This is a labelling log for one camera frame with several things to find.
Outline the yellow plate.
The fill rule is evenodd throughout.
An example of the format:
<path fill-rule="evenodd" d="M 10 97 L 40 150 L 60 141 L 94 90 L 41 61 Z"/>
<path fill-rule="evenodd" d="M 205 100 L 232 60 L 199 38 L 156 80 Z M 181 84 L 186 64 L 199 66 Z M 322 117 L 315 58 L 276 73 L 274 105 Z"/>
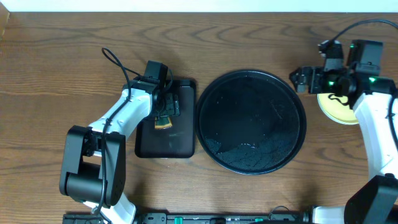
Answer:
<path fill-rule="evenodd" d="M 317 101 L 323 113 L 334 122 L 355 125 L 358 124 L 353 110 L 348 105 L 342 105 L 348 101 L 347 96 L 337 97 L 331 93 L 317 95 Z"/>

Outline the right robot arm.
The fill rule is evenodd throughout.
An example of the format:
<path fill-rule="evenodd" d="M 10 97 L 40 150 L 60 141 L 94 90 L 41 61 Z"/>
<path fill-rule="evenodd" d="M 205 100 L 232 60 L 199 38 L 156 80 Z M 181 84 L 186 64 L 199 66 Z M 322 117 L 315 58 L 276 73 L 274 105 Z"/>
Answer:
<path fill-rule="evenodd" d="M 369 180 L 342 207 L 315 207 L 313 223 L 389 223 L 397 213 L 397 88 L 393 80 L 358 72 L 301 67 L 289 75 L 295 90 L 345 96 L 358 120 Z"/>

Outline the green and yellow sponge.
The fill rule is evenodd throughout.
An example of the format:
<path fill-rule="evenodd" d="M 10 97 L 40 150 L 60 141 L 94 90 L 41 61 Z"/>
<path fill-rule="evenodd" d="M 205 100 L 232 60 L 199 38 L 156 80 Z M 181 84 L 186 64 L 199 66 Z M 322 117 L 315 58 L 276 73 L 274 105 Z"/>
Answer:
<path fill-rule="evenodd" d="M 155 129 L 167 129 L 172 127 L 172 121 L 169 116 L 157 117 L 154 122 Z"/>

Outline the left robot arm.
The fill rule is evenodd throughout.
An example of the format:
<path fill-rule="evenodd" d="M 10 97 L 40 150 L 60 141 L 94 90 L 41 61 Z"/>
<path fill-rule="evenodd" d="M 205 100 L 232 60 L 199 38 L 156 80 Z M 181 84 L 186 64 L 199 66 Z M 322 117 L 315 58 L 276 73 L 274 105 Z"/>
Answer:
<path fill-rule="evenodd" d="M 66 135 L 59 190 L 91 208 L 91 219 L 132 223 L 136 206 L 124 194 L 126 141 L 150 117 L 178 114 L 172 80 L 131 80 L 119 100 L 89 126 L 72 126 Z"/>

